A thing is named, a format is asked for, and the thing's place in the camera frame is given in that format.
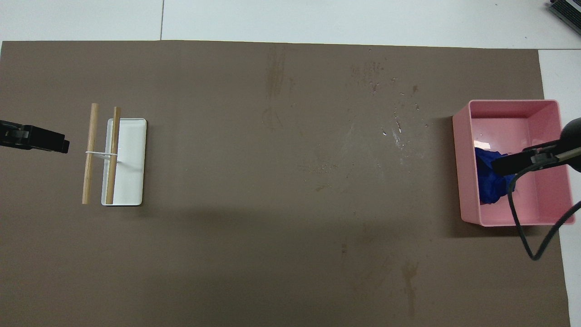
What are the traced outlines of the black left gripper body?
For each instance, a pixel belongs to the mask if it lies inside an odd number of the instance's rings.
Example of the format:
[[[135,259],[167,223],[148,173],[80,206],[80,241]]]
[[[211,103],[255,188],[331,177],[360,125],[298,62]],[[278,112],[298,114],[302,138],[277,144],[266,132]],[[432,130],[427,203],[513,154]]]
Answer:
[[[29,149],[27,144],[29,131],[23,125],[0,121],[0,145],[15,149]]]

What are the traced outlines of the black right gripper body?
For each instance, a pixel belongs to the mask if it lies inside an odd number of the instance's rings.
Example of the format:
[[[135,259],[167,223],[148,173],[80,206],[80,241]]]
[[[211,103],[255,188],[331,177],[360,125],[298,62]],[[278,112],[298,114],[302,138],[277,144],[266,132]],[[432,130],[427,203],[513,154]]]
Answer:
[[[561,132],[561,161],[581,171],[581,118],[570,121]]]

